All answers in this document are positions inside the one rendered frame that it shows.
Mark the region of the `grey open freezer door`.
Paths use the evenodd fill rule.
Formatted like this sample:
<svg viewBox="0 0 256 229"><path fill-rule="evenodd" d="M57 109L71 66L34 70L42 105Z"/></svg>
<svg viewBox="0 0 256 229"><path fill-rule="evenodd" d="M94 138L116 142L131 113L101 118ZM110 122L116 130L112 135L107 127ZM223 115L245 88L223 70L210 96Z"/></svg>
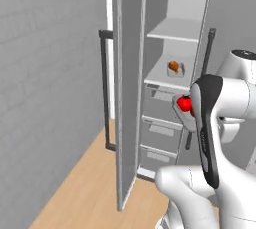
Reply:
<svg viewBox="0 0 256 229"><path fill-rule="evenodd" d="M142 0L113 0L117 210L122 212L137 171L137 102Z"/></svg>

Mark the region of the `grey freezer drawer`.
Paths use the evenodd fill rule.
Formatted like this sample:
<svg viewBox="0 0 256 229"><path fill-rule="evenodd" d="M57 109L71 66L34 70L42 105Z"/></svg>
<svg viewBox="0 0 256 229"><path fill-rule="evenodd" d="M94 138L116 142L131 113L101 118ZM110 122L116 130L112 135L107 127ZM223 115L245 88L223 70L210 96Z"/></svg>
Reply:
<svg viewBox="0 0 256 229"><path fill-rule="evenodd" d="M178 89L146 84L144 102L142 105L142 117L148 116L155 119L182 124L172 107L172 99L175 95L180 95L180 97L182 97L187 96L187 93Z"/></svg>
<svg viewBox="0 0 256 229"><path fill-rule="evenodd" d="M177 153L183 125L153 117L142 117L141 144L169 153Z"/></svg>
<svg viewBox="0 0 256 229"><path fill-rule="evenodd" d="M163 166L174 165L176 158L176 153L141 145L137 176L153 181L157 170Z"/></svg>

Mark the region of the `white freezer rack shelf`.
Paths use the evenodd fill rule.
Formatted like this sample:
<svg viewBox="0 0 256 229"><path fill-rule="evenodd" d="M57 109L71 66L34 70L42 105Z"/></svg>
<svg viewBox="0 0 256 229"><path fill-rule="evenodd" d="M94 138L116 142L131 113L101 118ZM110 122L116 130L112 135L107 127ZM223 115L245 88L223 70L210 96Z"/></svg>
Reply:
<svg viewBox="0 0 256 229"><path fill-rule="evenodd" d="M185 74L183 77L169 77L167 74L167 63L158 61L153 69L149 72L144 82L148 84L159 85L174 89L188 91L193 74L193 65L185 64Z"/></svg>
<svg viewBox="0 0 256 229"><path fill-rule="evenodd" d="M165 18L147 36L197 43L202 23L193 19Z"/></svg>

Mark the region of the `clear vegetable container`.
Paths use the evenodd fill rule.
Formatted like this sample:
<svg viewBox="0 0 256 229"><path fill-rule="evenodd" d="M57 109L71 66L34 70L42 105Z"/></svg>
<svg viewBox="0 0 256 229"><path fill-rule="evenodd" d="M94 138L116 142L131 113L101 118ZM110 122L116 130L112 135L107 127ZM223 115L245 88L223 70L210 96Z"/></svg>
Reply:
<svg viewBox="0 0 256 229"><path fill-rule="evenodd" d="M177 114L177 117L181 120L183 126L191 132L196 131L196 121L195 118L190 114L190 112L183 112L178 104L177 100L180 98L180 95L175 95L172 99L172 107Z"/></svg>

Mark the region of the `brown chicken drumstick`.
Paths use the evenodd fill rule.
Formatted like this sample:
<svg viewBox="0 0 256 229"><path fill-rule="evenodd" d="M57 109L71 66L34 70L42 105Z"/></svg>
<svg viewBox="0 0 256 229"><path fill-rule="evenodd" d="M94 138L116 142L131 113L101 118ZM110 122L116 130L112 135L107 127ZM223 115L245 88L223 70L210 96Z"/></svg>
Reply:
<svg viewBox="0 0 256 229"><path fill-rule="evenodd" d="M168 68L174 72L178 72L179 64L176 61L170 61L168 63Z"/></svg>

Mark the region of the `clear meat container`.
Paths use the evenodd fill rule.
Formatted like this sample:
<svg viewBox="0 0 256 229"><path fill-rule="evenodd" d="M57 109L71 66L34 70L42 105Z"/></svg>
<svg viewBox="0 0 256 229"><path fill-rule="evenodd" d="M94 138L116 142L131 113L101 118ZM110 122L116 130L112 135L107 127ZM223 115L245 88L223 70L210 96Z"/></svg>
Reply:
<svg viewBox="0 0 256 229"><path fill-rule="evenodd" d="M185 68L184 68L184 64L183 63L178 63L179 64L179 70L178 70L178 72L174 72L174 71L172 71L172 70L170 70L169 68L168 68L168 63L167 63L167 75L169 76L169 77L178 77L178 78L181 78L181 77L183 77L184 76L184 74L185 74Z"/></svg>

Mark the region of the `grey fridge freezer cabinet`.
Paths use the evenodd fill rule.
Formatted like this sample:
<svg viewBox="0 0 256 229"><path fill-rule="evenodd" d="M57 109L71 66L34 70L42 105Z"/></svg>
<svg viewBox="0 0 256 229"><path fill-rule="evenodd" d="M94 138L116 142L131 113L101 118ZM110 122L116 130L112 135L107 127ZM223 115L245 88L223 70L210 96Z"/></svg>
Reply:
<svg viewBox="0 0 256 229"><path fill-rule="evenodd" d="M202 34L203 21L208 0L142 0L141 8L141 48L140 48L140 76L138 89L137 106L137 169L139 167L139 155L142 133L142 112L145 95L144 80L158 61L193 65L193 72L196 69L196 57L199 48L199 42ZM199 41L186 42L178 40L168 40L160 38L151 38L147 34L153 30L165 18L193 19L202 23ZM184 130L189 131L183 126L181 139L179 142L177 157L179 155L180 144Z"/></svg>

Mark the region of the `red tomato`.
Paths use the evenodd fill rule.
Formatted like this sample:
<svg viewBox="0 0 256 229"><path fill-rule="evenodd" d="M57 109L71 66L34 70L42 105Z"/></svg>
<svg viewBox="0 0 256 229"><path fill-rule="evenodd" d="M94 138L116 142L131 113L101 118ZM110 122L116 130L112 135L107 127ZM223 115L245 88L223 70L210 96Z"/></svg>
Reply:
<svg viewBox="0 0 256 229"><path fill-rule="evenodd" d="M191 98L189 96L179 97L176 103L183 112L188 112L192 107Z"/></svg>

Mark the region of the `grey open fridge door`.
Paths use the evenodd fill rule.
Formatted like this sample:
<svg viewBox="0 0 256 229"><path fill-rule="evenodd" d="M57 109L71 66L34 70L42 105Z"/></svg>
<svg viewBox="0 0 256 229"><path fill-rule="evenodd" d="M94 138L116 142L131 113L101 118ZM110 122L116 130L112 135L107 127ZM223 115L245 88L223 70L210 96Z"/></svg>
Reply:
<svg viewBox="0 0 256 229"><path fill-rule="evenodd" d="M207 73L216 74L231 50L243 49L256 53L256 0L208 0L192 83L201 75L210 28L216 28L216 35ZM190 150L185 150L186 139L187 131L184 130L176 165L201 165L197 135L192 136ZM226 157L242 169L247 168L255 146L255 120L241 123L234 140L222 145Z"/></svg>

